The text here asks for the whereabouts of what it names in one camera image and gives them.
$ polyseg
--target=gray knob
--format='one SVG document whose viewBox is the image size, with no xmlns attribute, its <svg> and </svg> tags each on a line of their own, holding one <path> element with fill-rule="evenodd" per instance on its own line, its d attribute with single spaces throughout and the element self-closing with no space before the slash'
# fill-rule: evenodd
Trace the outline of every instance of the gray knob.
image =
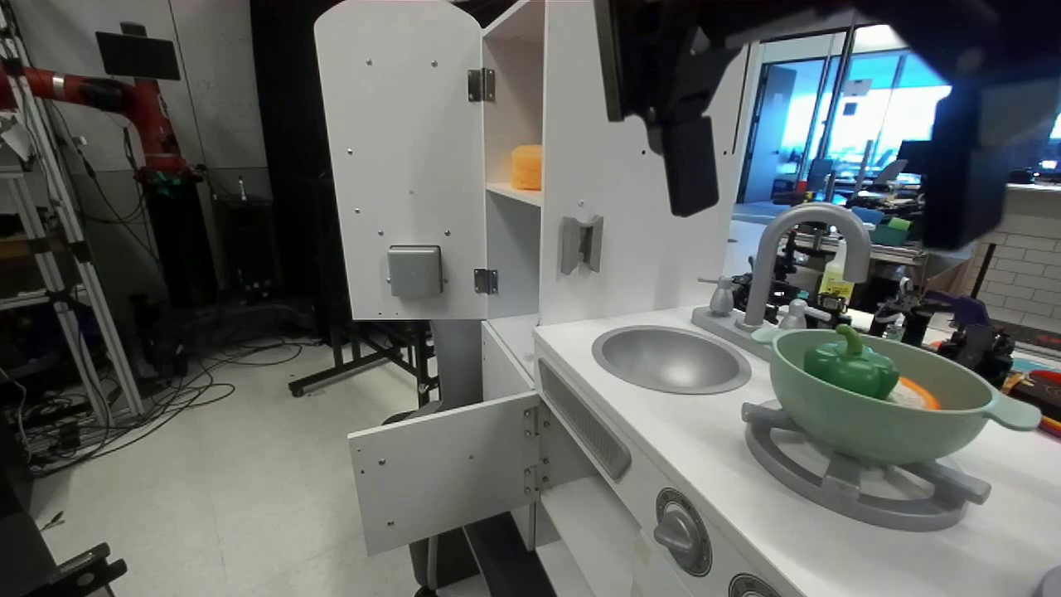
<svg viewBox="0 0 1061 597">
<path fill-rule="evenodd" d="M 1035 597 L 1061 597 L 1061 568 L 1055 568 L 1041 584 Z"/>
<path fill-rule="evenodd" d="M 714 319 L 728 319 L 733 315 L 733 277 L 698 277 L 715 285 L 715 292 L 708 295 L 706 315 Z"/>
<path fill-rule="evenodd" d="M 675 492 L 661 493 L 654 538 L 670 549 L 674 564 L 682 568 L 687 574 L 692 578 L 708 574 L 708 564 L 714 564 L 708 538 L 698 513 L 682 493 Z"/>
<path fill-rule="evenodd" d="M 728 597 L 780 597 L 780 590 L 768 588 L 762 578 L 737 574 L 728 579 Z"/>
</svg>

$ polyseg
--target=green bowl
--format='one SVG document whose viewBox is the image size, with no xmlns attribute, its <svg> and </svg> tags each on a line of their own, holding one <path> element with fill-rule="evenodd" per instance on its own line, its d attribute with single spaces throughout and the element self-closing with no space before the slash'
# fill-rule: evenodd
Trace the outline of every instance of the green bowl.
<svg viewBox="0 0 1061 597">
<path fill-rule="evenodd" d="M 876 464 L 922 464 L 962 451 L 988 422 L 1032 430 L 1041 410 L 994 390 L 982 373 L 924 349 L 866 337 L 897 373 L 924 383 L 940 410 L 866 397 L 801 372 L 801 354 L 835 333 L 801 328 L 771 342 L 768 382 L 788 418 L 821 449 Z"/>
</svg>

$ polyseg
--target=glass window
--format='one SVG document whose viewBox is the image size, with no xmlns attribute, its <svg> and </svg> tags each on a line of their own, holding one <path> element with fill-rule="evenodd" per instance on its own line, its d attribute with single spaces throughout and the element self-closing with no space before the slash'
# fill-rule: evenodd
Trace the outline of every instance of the glass window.
<svg viewBox="0 0 1061 597">
<path fill-rule="evenodd" d="M 907 51 L 871 51 L 851 57 L 833 140 L 818 159 L 835 71 L 839 57 L 762 67 L 740 201 L 801 201 L 813 170 L 827 170 L 843 199 L 886 173 L 902 143 L 933 140 L 934 106 L 948 95 L 948 84 Z"/>
</svg>

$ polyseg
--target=gray sink basin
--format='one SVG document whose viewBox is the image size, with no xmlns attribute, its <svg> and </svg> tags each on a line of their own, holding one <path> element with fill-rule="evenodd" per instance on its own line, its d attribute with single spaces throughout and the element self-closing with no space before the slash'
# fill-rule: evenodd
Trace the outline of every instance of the gray sink basin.
<svg viewBox="0 0 1061 597">
<path fill-rule="evenodd" d="M 618 328 L 598 337 L 598 366 L 664 396 L 722 396 L 748 382 L 748 360 L 682 328 Z"/>
</svg>

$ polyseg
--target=open cabinet door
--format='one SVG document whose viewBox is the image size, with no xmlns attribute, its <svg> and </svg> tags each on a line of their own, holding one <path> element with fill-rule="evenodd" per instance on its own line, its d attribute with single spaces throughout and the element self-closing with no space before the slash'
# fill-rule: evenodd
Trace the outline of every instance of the open cabinet door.
<svg viewBox="0 0 1061 597">
<path fill-rule="evenodd" d="M 347 449 L 367 555 L 497 516 L 590 475 L 537 396 L 358 430 Z"/>
<path fill-rule="evenodd" d="M 483 319 L 482 25 L 447 0 L 346 0 L 314 41 L 353 319 Z"/>
</svg>

